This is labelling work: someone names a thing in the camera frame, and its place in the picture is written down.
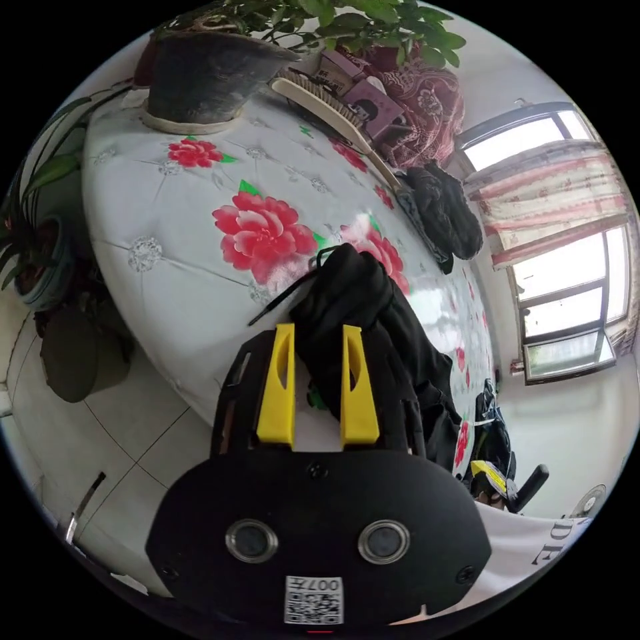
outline black shoelace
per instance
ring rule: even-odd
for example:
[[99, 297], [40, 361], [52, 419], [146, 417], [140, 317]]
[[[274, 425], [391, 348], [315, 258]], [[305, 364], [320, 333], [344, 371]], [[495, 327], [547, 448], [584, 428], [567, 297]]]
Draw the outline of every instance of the black shoelace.
[[260, 320], [260, 318], [266, 316], [266, 314], [272, 312], [280, 303], [286, 300], [296, 289], [298, 289], [305, 282], [308, 282], [312, 278], [315, 278], [318, 275], [318, 270], [322, 266], [322, 258], [337, 249], [338, 247], [327, 247], [326, 249], [321, 249], [318, 251], [315, 256], [315, 267], [312, 268], [308, 273], [304, 274], [304, 276], [298, 278], [292, 285], [288, 286], [282, 293], [278, 294], [255, 318], [250, 320], [248, 326], [252, 326]]

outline qr code label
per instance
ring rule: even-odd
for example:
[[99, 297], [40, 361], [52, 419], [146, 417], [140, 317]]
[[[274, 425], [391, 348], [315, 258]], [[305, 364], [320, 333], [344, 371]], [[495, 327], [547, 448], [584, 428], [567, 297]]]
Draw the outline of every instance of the qr code label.
[[341, 625], [342, 578], [287, 576], [285, 622], [290, 625]]

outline table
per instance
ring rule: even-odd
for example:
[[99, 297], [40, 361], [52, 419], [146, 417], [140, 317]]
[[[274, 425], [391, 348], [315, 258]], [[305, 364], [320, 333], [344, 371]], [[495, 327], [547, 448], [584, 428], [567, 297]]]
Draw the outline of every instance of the table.
[[[251, 328], [247, 322], [318, 250], [345, 241], [378, 257], [428, 338], [452, 357], [453, 399], [473, 420], [493, 362], [469, 266], [457, 261], [444, 276], [372, 164], [270, 90], [228, 130], [198, 138], [147, 128], [140, 107], [121, 98], [104, 105], [87, 130], [83, 202], [125, 322], [210, 425], [240, 345], [287, 321], [296, 298]], [[340, 450], [336, 420], [307, 402], [300, 363], [296, 378], [296, 450]], [[456, 469], [468, 464], [472, 444], [461, 448]]]

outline blue flower pot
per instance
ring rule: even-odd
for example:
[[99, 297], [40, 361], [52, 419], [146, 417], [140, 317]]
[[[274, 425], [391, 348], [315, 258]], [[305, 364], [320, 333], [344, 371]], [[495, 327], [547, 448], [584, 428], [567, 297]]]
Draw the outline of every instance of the blue flower pot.
[[27, 293], [22, 293], [18, 280], [13, 287], [20, 300], [33, 311], [47, 311], [64, 300], [73, 277], [75, 258], [71, 248], [71, 239], [62, 219], [56, 215], [49, 216], [46, 221], [53, 220], [58, 226], [58, 235], [51, 258], [56, 262], [54, 267], [47, 267], [40, 279]]

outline window frame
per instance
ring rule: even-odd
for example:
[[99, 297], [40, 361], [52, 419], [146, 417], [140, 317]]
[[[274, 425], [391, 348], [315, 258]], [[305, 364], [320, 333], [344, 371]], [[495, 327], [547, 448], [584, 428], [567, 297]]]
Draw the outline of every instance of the window frame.
[[[540, 120], [551, 119], [555, 126], [558, 128], [560, 134], [563, 136], [565, 140], [574, 139], [569, 132], [566, 124], [563, 122], [560, 117], [560, 113], [565, 111], [573, 112], [579, 122], [582, 124], [586, 134], [590, 139], [598, 139], [596, 134], [594, 134], [593, 128], [591, 124], [584, 118], [582, 112], [571, 102], [564, 101], [556, 101], [556, 102], [547, 102], [540, 103], [536, 105], [526, 105], [523, 107], [517, 107], [516, 109], [512, 109], [506, 113], [503, 113], [499, 116], [491, 118], [490, 120], [486, 120], [470, 129], [462, 132], [456, 138], [455, 142], [455, 155], [458, 158], [458, 162], [463, 166], [463, 168], [469, 173], [474, 173], [478, 171], [469, 156], [466, 154], [466, 150], [476, 146], [477, 144], [484, 142], [500, 133], [504, 133], [506, 131], [510, 131], [512, 129], [516, 129], [522, 125], [536, 122]], [[605, 276], [604, 278], [600, 278], [596, 281], [585, 283], [582, 285], [577, 285], [574, 287], [568, 287], [558, 292], [554, 292], [551, 294], [541, 295], [536, 298], [530, 298], [526, 301], [521, 301], [519, 298], [519, 294], [517, 292], [516, 286], [516, 278], [515, 271], [513, 267], [507, 267], [507, 276], [509, 280], [509, 285], [511, 287], [511, 293], [513, 296], [513, 300], [515, 302], [515, 317], [518, 325], [518, 346], [522, 356], [523, 364], [524, 364], [524, 374], [525, 374], [525, 385], [539, 385], [549, 382], [557, 382], [560, 380], [566, 380], [571, 378], [580, 377], [583, 375], [588, 375], [590, 373], [595, 373], [596, 371], [601, 371], [608, 367], [615, 366], [616, 364], [616, 356], [615, 350], [613, 350], [613, 345], [611, 344], [611, 340], [607, 334], [607, 328], [619, 322], [622, 322], [625, 318], [628, 317], [629, 314], [629, 302], [631, 300], [632, 293], [632, 282], [631, 282], [631, 256], [630, 256], [630, 246], [629, 246], [629, 230], [625, 225], [622, 227], [623, 229], [623, 239], [625, 244], [625, 265], [627, 268], [627, 293], [625, 298], [625, 311], [624, 313], [616, 318], [612, 318], [607, 321], [607, 312], [609, 307], [609, 279], [610, 279], [610, 269], [609, 269], [609, 244], [607, 242], [607, 232], [601, 232], [604, 250], [605, 250]], [[568, 329], [562, 331], [554, 331], [549, 332], [542, 335], [537, 335], [534, 337], [527, 337], [525, 331], [524, 324], [524, 309], [532, 306], [536, 306], [536, 304], [542, 304], [544, 302], [552, 302], [558, 299], [562, 299], [567, 297], [568, 295], [575, 295], [577, 293], [582, 293], [583, 291], [590, 291], [594, 288], [602, 287], [602, 304], [601, 304], [601, 312], [600, 318], [597, 321], [584, 323], [582, 325], [578, 325], [575, 327], [570, 327]], [[576, 337], [579, 335], [583, 335], [585, 333], [590, 333], [593, 331], [600, 331], [604, 336], [603, 339], [606, 339], [609, 342], [609, 345], [612, 348], [613, 352], [613, 360], [606, 361], [604, 363], [595, 364], [591, 367], [585, 367], [584, 369], [580, 369], [578, 371], [572, 371], [569, 373], [558, 374], [558, 375], [549, 375], [543, 378], [536, 377], [535, 379], [531, 379], [528, 375], [529, 371], [529, 361], [528, 361], [528, 351], [527, 347], [532, 347], [535, 345], [540, 345], [548, 342], [560, 341], [562, 339], [566, 339], [569, 337]], [[602, 340], [599, 342], [600, 349], [602, 346]]]
[[617, 357], [615, 354], [615, 349], [613, 348], [613, 345], [611, 344], [611, 340], [609, 339], [609, 336], [607, 335], [606, 329], [604, 327], [592, 327], [590, 329], [585, 329], [583, 331], [579, 331], [579, 332], [575, 332], [572, 333], [570, 335], [566, 335], [564, 336], [564, 338], [574, 338], [574, 337], [579, 337], [581, 335], [585, 335], [587, 333], [593, 333], [594, 331], [598, 331], [598, 338], [597, 338], [597, 346], [596, 346], [596, 354], [600, 354], [600, 352], [602, 351], [602, 347], [604, 344], [604, 341], [606, 340], [609, 343], [609, 348], [611, 349], [611, 352], [613, 354], [613, 358], [610, 360], [606, 360], [602, 363], [594, 363], [591, 366], [585, 366], [582, 369], [578, 369], [576, 371], [568, 371], [566, 373], [556, 373], [556, 374], [548, 374], [545, 375], [543, 377], [535, 377], [532, 378], [529, 375], [529, 370], [531, 368], [531, 364], [529, 362], [529, 352], [527, 350], [526, 347], [536, 347], [538, 345], [543, 345], [546, 343], [554, 343], [554, 342], [560, 342], [560, 340], [562, 340], [562, 338], [556, 338], [554, 340], [546, 340], [546, 341], [537, 341], [535, 344], [531, 344], [531, 345], [526, 345], [523, 346], [522, 348], [522, 362], [523, 362], [523, 372], [524, 372], [524, 376], [525, 376], [525, 386], [526, 387], [533, 387], [536, 385], [544, 385], [544, 384], [549, 384], [552, 382], [562, 382], [563, 380], [572, 380], [574, 378], [580, 378], [582, 376], [585, 375], [590, 375], [592, 373], [598, 373], [599, 371], [604, 371], [605, 369], [610, 369], [611, 367], [616, 366], [617, 364]]
[[[511, 129], [516, 129], [522, 125], [526, 125], [530, 122], [536, 122], [538, 120], [546, 120], [551, 118], [553, 123], [558, 127], [560, 133], [565, 140], [572, 140], [572, 136], [567, 126], [560, 118], [560, 113], [563, 111], [572, 111], [578, 116], [580, 122], [583, 123], [585, 131], [589, 136], [593, 136], [590, 128], [584, 122], [580, 112], [575, 108], [571, 102], [545, 102], [538, 105], [527, 105], [526, 107], [518, 107], [512, 109], [506, 113], [502, 113], [490, 120], [481, 122], [480, 124], [462, 132], [455, 142], [455, 150], [464, 153], [466, 149], [474, 147], [480, 142], [484, 142], [489, 138], [493, 138], [499, 133], [504, 133]], [[473, 166], [473, 163], [464, 154], [466, 160]]]

